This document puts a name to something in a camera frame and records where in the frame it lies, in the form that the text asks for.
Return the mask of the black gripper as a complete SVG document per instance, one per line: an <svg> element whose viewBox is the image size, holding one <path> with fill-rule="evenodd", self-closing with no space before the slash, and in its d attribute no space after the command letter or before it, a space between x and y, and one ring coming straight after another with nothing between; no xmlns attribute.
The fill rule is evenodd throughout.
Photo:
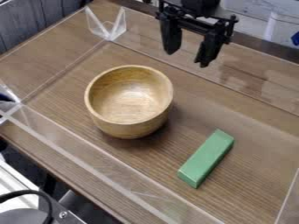
<svg viewBox="0 0 299 224"><path fill-rule="evenodd" d="M219 27L224 31L223 42L229 43L239 17L220 6L220 0L159 0L156 16L163 14L172 18L160 20L163 49L168 55L181 47L181 28L204 33ZM217 34L211 32L204 35L193 60L200 67L207 67L217 58L221 45L221 37Z"/></svg>

